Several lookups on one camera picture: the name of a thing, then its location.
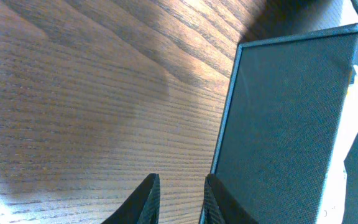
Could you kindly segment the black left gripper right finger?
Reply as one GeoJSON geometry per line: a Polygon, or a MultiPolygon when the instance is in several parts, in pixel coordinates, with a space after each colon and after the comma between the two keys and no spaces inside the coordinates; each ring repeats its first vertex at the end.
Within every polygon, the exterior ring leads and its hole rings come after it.
{"type": "Polygon", "coordinates": [[[208,174],[204,183],[202,224],[258,224],[258,222],[241,207],[214,174],[208,174]]]}

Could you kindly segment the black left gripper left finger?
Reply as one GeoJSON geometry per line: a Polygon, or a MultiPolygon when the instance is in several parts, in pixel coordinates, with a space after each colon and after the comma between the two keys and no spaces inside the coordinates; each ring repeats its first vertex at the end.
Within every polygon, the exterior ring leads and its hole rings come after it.
{"type": "Polygon", "coordinates": [[[158,224],[159,211],[160,179],[151,173],[102,224],[158,224]]]}

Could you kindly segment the black gift box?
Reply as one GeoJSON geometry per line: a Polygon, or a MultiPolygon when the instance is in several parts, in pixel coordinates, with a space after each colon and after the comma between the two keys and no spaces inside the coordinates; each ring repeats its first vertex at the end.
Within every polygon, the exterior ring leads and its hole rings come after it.
{"type": "Polygon", "coordinates": [[[264,3],[209,174],[258,223],[358,223],[358,0],[264,3]]]}

